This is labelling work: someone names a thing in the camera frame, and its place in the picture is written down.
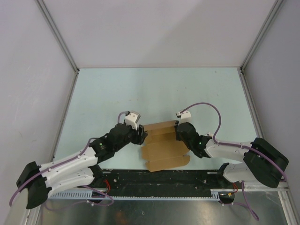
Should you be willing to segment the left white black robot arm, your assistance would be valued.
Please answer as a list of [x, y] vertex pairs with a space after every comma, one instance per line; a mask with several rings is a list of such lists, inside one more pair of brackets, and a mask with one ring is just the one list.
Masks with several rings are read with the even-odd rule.
[[90, 138], [84, 149], [73, 155], [42, 165], [35, 161], [28, 163], [16, 182], [17, 191], [28, 192], [26, 208], [33, 209], [70, 188], [88, 185], [97, 188], [104, 181], [99, 163], [130, 143], [142, 145], [147, 135], [142, 125], [135, 129], [119, 123], [104, 136]]

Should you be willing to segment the brown cardboard box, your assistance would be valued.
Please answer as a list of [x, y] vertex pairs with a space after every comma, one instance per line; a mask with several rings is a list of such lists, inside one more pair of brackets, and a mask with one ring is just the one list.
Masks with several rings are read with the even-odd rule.
[[147, 170], [157, 172], [186, 166], [190, 162], [189, 149], [176, 140], [175, 121], [165, 121], [144, 126], [148, 136], [141, 147]]

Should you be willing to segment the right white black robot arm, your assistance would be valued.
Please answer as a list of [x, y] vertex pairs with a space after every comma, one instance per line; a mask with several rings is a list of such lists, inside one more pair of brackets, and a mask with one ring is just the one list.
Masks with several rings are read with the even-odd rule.
[[199, 158], [225, 158], [237, 164], [224, 163], [218, 170], [216, 182], [227, 188], [237, 181], [258, 181], [277, 188], [286, 179], [284, 172], [289, 160], [262, 138], [252, 142], [229, 143], [218, 141], [212, 135], [200, 135], [189, 122], [175, 123], [176, 139]]

